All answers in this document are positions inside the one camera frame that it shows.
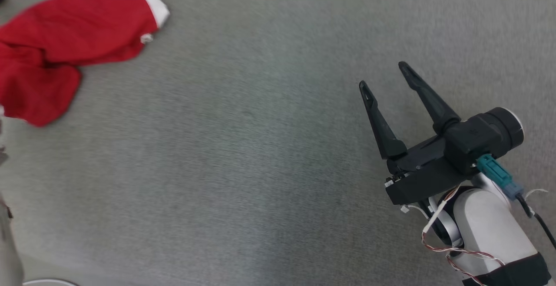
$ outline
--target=cable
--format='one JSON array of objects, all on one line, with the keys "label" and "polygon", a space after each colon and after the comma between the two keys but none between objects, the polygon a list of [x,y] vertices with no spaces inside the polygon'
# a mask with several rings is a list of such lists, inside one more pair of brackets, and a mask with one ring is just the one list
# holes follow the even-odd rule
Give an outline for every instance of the cable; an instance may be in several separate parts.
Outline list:
[{"label": "cable", "polygon": [[442,209],[444,209],[444,206],[446,205],[446,203],[450,199],[452,199],[453,196],[455,196],[455,194],[457,193],[457,190],[459,189],[460,186],[461,186],[461,183],[459,185],[457,185],[457,187],[452,189],[452,191],[450,191],[450,193],[448,193],[448,195],[438,205],[437,210],[434,212],[433,216],[430,217],[429,223],[427,223],[427,225],[425,225],[425,228],[423,228],[423,233],[426,234],[429,231],[430,227],[433,226],[434,221],[437,220],[438,215],[441,213]]},{"label": "cable", "polygon": [[410,208],[417,209],[417,210],[421,211],[421,213],[425,216],[425,218],[427,220],[429,219],[429,216],[427,215],[425,210],[421,209],[421,207],[418,207],[418,206],[415,206],[415,205],[407,205],[407,207],[410,207]]},{"label": "cable", "polygon": [[527,200],[527,197],[529,197],[532,193],[534,193],[536,191],[542,191],[543,193],[548,193],[548,190],[546,190],[546,189],[542,189],[542,188],[533,189],[533,190],[530,190],[530,191],[527,192],[524,199]]},{"label": "cable", "polygon": [[57,283],[57,284],[61,284],[64,286],[78,286],[77,284],[73,284],[70,282],[67,282],[65,280],[61,280],[61,279],[36,279],[36,280],[30,280],[28,282],[23,283],[23,286],[27,286],[27,285],[33,285],[33,284],[38,284],[38,283]]},{"label": "cable", "polygon": [[540,226],[543,227],[543,230],[546,233],[546,236],[548,236],[548,239],[550,239],[550,242],[552,243],[552,246],[554,246],[554,248],[556,249],[556,240],[554,240],[554,236],[552,236],[552,233],[548,229],[548,226],[546,226],[546,223],[544,223],[544,220],[542,219],[542,217],[540,217],[540,215],[538,213],[535,213],[535,218],[536,218],[537,221],[539,221]]},{"label": "cable", "polygon": [[527,215],[527,217],[528,218],[533,217],[533,209],[531,209],[531,207],[529,207],[529,205],[527,205],[527,202],[525,201],[523,196],[521,194],[518,194],[518,195],[516,195],[516,199],[522,205],[523,211],[525,211],[525,214]]},{"label": "cable", "polygon": [[554,240],[554,236],[552,236],[552,233],[550,232],[550,229],[548,228],[548,226],[546,226],[546,223],[544,223],[544,220],[542,219],[542,217],[540,217],[540,215],[538,213],[536,213],[526,202],[526,198],[529,197],[532,193],[536,192],[536,191],[543,191],[545,193],[548,193],[547,190],[545,189],[533,189],[532,191],[529,191],[526,195],[525,198],[522,197],[522,195],[517,195],[516,199],[520,202],[520,204],[523,207],[523,210],[525,211],[527,217],[532,218],[535,217],[535,219],[537,221],[539,221],[540,226],[543,228],[544,233],[546,233],[546,236],[548,236],[548,239],[550,240],[550,242],[552,243],[552,246],[554,246],[554,249],[556,249],[556,240]]},{"label": "cable", "polygon": [[485,252],[473,252],[467,249],[462,249],[462,248],[435,248],[429,244],[427,244],[427,242],[425,242],[425,235],[427,234],[427,232],[429,231],[430,227],[433,225],[434,221],[437,220],[438,215],[441,213],[442,209],[445,207],[446,203],[452,199],[455,194],[457,193],[457,191],[459,190],[460,185],[457,185],[457,187],[455,187],[454,189],[452,189],[452,191],[450,191],[450,193],[448,193],[446,195],[446,197],[441,201],[441,203],[438,205],[437,210],[434,212],[433,216],[430,217],[429,223],[427,223],[427,225],[425,225],[425,227],[423,228],[423,232],[421,233],[421,243],[423,245],[425,245],[425,247],[427,247],[427,249],[433,251],[433,252],[446,252],[446,259],[448,261],[448,263],[452,266],[452,268],[454,268],[455,270],[461,272],[462,274],[465,274],[466,276],[469,276],[474,282],[476,282],[479,286],[486,286],[485,284],[482,284],[481,281],[476,278],[475,276],[473,276],[473,274],[466,272],[465,270],[459,268],[450,258],[450,253],[451,251],[453,252],[461,252],[461,253],[466,253],[469,254],[471,256],[477,256],[479,258],[483,258],[483,259],[490,259],[490,260],[495,260],[496,262],[498,262],[498,264],[500,264],[500,266],[505,266],[506,263],[504,263],[502,260],[494,257],[492,254],[489,253],[485,253]]}]

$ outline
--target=fabric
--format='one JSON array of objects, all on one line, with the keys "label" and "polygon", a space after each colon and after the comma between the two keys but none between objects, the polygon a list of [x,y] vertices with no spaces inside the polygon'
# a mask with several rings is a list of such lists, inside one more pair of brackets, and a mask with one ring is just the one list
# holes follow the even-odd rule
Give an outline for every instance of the fabric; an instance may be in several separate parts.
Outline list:
[{"label": "fabric", "polygon": [[71,103],[75,66],[123,61],[168,16],[161,0],[46,0],[0,28],[0,104],[7,117],[44,126]]}]

